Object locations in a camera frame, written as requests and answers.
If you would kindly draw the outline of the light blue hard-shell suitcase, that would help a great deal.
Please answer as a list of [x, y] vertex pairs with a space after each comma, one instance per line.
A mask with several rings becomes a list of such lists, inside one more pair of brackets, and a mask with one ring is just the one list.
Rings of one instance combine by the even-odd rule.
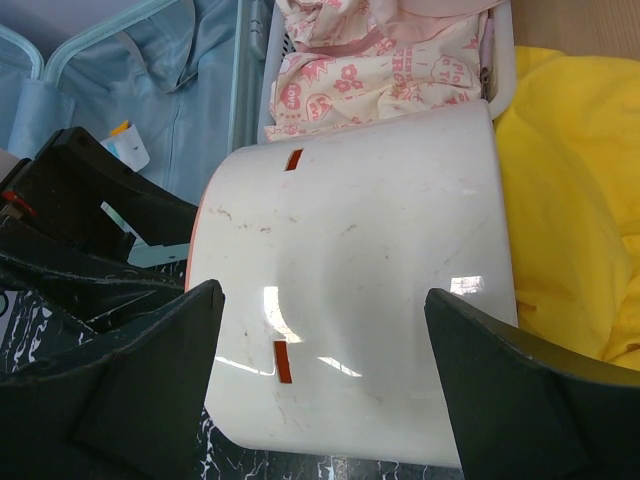
[[1, 147], [32, 158], [59, 130], [104, 140], [128, 123], [148, 156], [140, 175], [198, 204], [256, 140], [272, 15], [269, 1], [146, 1], [49, 58], [3, 28]]

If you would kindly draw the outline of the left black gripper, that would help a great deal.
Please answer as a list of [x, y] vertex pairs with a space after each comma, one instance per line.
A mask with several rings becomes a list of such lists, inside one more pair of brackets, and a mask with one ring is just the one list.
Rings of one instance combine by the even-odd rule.
[[197, 207], [134, 172], [87, 130], [56, 131], [1, 182], [1, 288], [29, 290], [87, 340], [154, 313], [184, 283], [126, 263], [133, 233], [186, 244]]

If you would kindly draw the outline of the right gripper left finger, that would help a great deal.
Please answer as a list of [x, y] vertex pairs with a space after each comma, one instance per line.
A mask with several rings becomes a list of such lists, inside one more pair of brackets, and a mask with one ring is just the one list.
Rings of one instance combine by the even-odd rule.
[[208, 280], [156, 311], [1, 376], [4, 479], [185, 479], [225, 297]]

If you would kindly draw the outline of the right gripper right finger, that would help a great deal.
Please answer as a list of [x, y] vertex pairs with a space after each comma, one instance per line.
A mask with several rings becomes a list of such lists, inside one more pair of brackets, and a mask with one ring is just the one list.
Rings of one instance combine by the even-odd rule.
[[512, 327], [442, 289], [424, 307], [467, 479], [636, 479], [639, 374]]

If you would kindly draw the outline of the white round drum box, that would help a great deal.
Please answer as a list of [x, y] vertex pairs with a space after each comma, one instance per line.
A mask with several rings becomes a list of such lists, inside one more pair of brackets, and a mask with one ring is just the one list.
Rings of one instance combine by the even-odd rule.
[[459, 465], [424, 304], [517, 321], [482, 100], [241, 148], [214, 172], [186, 286], [225, 296], [205, 407], [256, 450]]

